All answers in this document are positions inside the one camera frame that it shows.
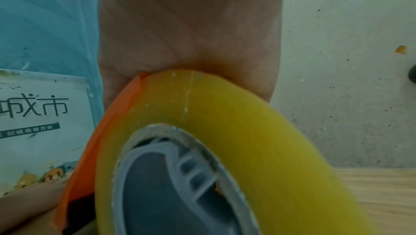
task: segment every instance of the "floor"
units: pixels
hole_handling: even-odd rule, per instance
[[[271,104],[334,166],[416,167],[415,33],[414,0],[285,0]]]

